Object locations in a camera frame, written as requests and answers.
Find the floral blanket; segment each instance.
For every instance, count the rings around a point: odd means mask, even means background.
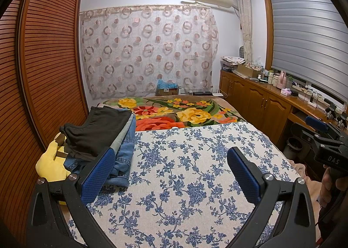
[[[278,180],[299,175],[269,139],[247,122],[135,133],[130,186],[105,186],[87,207],[110,240],[125,248],[224,248],[253,205],[227,165],[238,146]],[[267,239],[277,203],[260,241]],[[74,224],[75,239],[83,240]]]
[[[212,96],[161,96],[113,99],[103,102],[135,114],[136,131],[184,128],[244,121],[225,100]]]

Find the gray roller blind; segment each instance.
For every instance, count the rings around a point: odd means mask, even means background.
[[[330,0],[271,0],[272,68],[348,97],[348,28]]]

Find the human hand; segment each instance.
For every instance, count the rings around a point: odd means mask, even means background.
[[[326,171],[323,175],[323,179],[321,181],[321,189],[318,197],[319,204],[322,207],[326,207],[328,203],[331,201],[331,188],[332,188],[332,179],[330,176],[330,168],[324,165]],[[348,187],[348,177],[338,178],[335,183],[337,189],[341,191],[347,190]]]

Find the wooden louvered door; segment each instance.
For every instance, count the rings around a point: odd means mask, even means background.
[[[80,0],[13,0],[0,18],[0,219],[21,244],[36,162],[60,125],[81,125],[88,114],[79,6]]]
[[[20,31],[24,88],[45,145],[60,125],[80,125],[87,115],[76,60],[79,1],[26,0],[24,4]]]
[[[0,218],[24,242],[35,164],[43,153],[22,102],[16,72],[16,26],[22,0],[13,0],[0,19]]]

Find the denim jeans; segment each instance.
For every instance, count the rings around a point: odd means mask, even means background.
[[[120,135],[116,137],[114,142],[110,145],[116,152],[115,164],[105,184],[117,185],[120,187],[128,187],[129,175],[131,172],[131,161],[134,153],[135,146],[135,127],[136,119],[135,115],[131,115],[129,121],[125,125],[125,129],[128,127],[126,135],[123,140],[120,140]],[[68,155],[64,167],[71,173],[80,173],[83,167],[89,163],[89,161],[83,159],[76,159]]]

